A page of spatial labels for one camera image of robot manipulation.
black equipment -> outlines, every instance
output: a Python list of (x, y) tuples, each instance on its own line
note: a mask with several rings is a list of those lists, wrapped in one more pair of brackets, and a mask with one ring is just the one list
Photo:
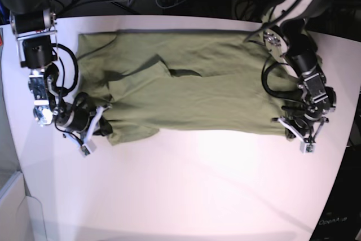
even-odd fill
[[(10, 24), (17, 40), (18, 56), (21, 67), (30, 69), (29, 89), (34, 95), (34, 116), (40, 125), (55, 124), (57, 130), (64, 133), (79, 145), (84, 156), (92, 153), (95, 146), (91, 136), (109, 135), (112, 127), (102, 117), (109, 105), (97, 107), (87, 94), (79, 93), (73, 104), (66, 103), (66, 97), (78, 83), (78, 64), (74, 53), (57, 43), (55, 14), (49, 0), (2, 0), (11, 10)], [(59, 50), (69, 54), (74, 64), (74, 80), (67, 89), (65, 68), (59, 57)], [(63, 68), (63, 84), (57, 86), (59, 61)]]
[[(313, 152), (315, 138), (326, 115), (336, 109), (336, 93), (326, 86), (327, 80), (316, 55), (317, 46), (305, 32), (306, 20), (324, 12), (332, 0), (274, 0), (263, 17), (262, 27), (251, 32), (246, 42), (263, 33), (263, 41), (276, 62), (262, 71), (262, 85), (272, 97), (283, 99), (285, 115), (275, 118), (286, 128), (287, 138), (298, 138), (303, 153)], [(267, 84), (270, 72), (283, 65), (298, 78), (298, 90), (273, 91)]]

